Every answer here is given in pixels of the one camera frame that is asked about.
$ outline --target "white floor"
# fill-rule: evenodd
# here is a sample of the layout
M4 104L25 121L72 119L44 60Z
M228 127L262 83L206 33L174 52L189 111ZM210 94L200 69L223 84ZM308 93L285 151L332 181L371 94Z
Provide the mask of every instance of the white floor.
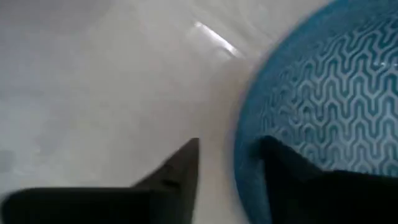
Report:
M327 1L0 1L0 192L131 185L199 137L195 223L246 223L239 102L274 44Z

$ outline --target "black object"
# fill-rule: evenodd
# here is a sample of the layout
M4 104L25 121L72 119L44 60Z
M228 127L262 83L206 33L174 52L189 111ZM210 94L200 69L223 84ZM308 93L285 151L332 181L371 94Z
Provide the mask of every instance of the black object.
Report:
M132 187L37 188L11 194L4 224L189 224L198 181L199 139L191 139Z
M259 142L273 223L398 222L398 179L323 171L273 137Z

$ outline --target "white surface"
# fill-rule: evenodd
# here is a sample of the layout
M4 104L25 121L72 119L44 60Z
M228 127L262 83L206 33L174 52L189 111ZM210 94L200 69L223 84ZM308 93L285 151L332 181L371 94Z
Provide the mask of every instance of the white surface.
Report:
M327 0L0 2L0 192L131 185L201 139L195 223L244 223L231 133L252 71Z

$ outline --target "blue geometric pattern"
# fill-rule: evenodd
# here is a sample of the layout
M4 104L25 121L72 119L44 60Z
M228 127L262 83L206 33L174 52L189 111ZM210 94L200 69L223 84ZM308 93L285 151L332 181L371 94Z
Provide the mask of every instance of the blue geometric pattern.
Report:
M234 152L239 196L255 224L271 223L252 145L265 135L324 169L398 177L398 1L335 1L260 69Z

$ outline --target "white tile floor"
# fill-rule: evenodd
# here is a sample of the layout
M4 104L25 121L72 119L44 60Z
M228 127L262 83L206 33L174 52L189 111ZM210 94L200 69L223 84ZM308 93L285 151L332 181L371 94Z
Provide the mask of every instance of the white tile floor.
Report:
M195 223L245 223L231 133L252 71L328 0L0 2L0 192L130 185L201 138Z

